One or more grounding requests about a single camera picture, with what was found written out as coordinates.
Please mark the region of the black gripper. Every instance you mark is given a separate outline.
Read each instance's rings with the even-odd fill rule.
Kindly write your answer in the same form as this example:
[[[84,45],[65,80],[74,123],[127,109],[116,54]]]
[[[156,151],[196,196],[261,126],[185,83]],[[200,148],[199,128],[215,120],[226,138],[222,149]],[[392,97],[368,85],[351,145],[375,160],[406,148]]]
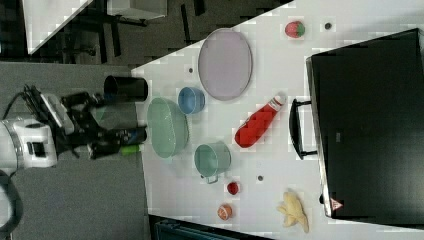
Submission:
[[[89,158],[98,159],[117,154],[122,146],[128,145],[128,131],[134,128],[108,130],[102,132],[94,140],[96,138],[94,128],[97,126],[97,122],[90,110],[108,104],[107,99],[102,94],[76,93],[63,96],[59,100],[66,108],[75,130],[72,134],[66,135],[64,130],[54,121],[53,132],[58,155],[70,151],[78,157],[79,154],[75,149],[90,142],[87,145]]]

